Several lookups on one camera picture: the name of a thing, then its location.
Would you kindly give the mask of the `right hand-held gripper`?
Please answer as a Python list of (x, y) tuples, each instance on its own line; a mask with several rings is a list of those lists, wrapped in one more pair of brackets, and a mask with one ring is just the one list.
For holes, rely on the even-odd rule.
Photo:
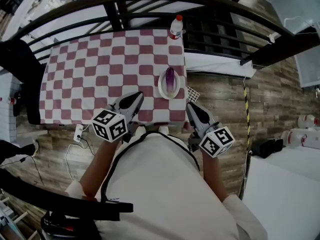
[(188, 138), (188, 147), (192, 152), (201, 150), (211, 158), (216, 158), (227, 152), (234, 144), (235, 138), (228, 127), (222, 126), (219, 122), (208, 126), (202, 136), (199, 136), (197, 132), (204, 130), (203, 124), (211, 124), (214, 121), (211, 112), (202, 105), (188, 102), (186, 113), (191, 126), (195, 129)]

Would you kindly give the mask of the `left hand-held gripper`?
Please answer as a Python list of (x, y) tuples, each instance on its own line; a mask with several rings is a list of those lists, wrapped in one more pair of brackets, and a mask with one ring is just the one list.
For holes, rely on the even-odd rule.
[(129, 92), (118, 97), (106, 108), (100, 108), (91, 119), (91, 125), (97, 137), (113, 143), (130, 132), (129, 124), (139, 112), (144, 101), (141, 91)]

